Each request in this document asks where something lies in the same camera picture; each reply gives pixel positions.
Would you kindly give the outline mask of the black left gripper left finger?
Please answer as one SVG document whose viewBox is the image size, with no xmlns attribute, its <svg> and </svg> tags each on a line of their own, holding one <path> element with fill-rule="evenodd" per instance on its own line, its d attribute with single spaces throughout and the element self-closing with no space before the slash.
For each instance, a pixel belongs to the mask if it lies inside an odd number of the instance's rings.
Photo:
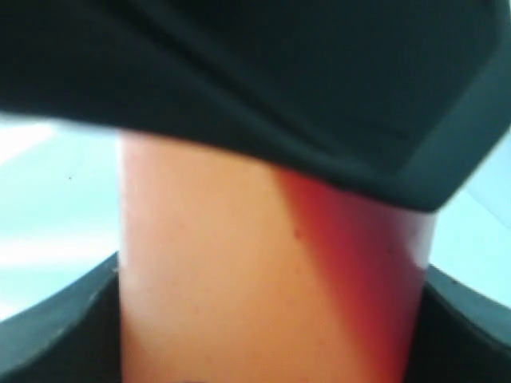
<svg viewBox="0 0 511 383">
<path fill-rule="evenodd" d="M 4 382 L 118 382 L 117 257 L 1 323 Z M 510 310 L 436 267 L 427 272 L 407 382 L 507 382 Z"/>
</svg>

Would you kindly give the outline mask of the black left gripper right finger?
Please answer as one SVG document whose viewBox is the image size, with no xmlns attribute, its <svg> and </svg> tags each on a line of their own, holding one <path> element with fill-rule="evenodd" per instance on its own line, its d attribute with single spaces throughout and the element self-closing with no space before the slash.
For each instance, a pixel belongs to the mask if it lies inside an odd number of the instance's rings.
<svg viewBox="0 0 511 383">
<path fill-rule="evenodd" d="M 507 1 L 4 1 L 1 108 L 433 211 L 510 124 Z"/>
</svg>

